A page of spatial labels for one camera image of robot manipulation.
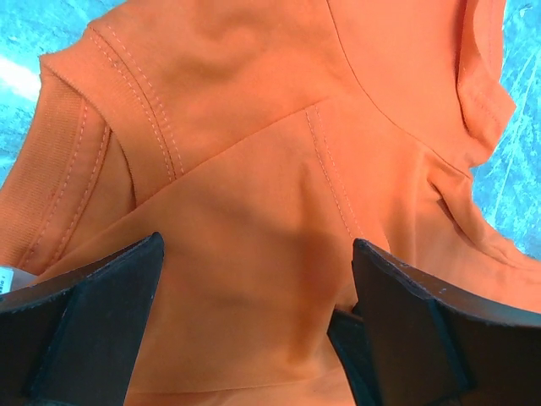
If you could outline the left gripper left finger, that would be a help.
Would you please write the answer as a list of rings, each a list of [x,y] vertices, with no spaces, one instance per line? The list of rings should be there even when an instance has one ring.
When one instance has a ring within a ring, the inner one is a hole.
[[[3,405],[122,405],[164,256],[159,233],[1,297]]]

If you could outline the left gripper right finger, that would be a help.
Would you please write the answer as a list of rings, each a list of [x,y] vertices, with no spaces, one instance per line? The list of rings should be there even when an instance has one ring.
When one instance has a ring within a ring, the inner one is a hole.
[[[537,405],[540,316],[482,298],[364,239],[358,302],[328,336],[357,405]]]

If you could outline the orange t shirt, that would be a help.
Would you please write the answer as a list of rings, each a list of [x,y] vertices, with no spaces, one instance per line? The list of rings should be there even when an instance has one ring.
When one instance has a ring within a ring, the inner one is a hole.
[[[515,110],[502,1],[128,1],[41,58],[1,262],[47,280],[154,232],[129,405],[350,405],[352,242],[507,305],[540,265],[473,202]]]

